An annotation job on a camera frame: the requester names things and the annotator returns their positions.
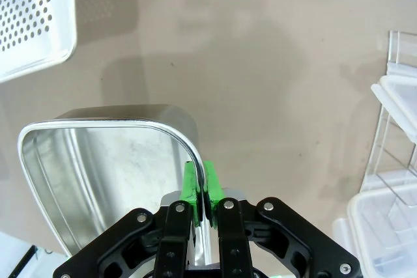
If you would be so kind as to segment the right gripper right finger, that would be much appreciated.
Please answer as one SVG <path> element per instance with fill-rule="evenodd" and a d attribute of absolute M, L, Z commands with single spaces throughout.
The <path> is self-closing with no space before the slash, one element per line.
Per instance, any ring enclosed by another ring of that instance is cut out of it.
<path fill-rule="evenodd" d="M 204 162 L 203 194 L 218 230 L 222 277 L 262 277 L 253 267 L 250 243 L 270 253 L 295 277 L 359 277 L 358 259 L 275 197 L 256 205 L 228 197 L 214 165 Z"/>

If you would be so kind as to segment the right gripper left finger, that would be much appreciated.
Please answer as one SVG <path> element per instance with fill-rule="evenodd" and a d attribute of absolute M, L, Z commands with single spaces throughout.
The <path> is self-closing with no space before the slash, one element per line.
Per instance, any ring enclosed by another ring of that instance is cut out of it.
<path fill-rule="evenodd" d="M 184 164 L 177 201 L 153 214 L 136 208 L 60 265 L 54 277 L 130 277 L 154 258 L 154 277 L 183 277 L 199 184 L 192 161 Z"/>

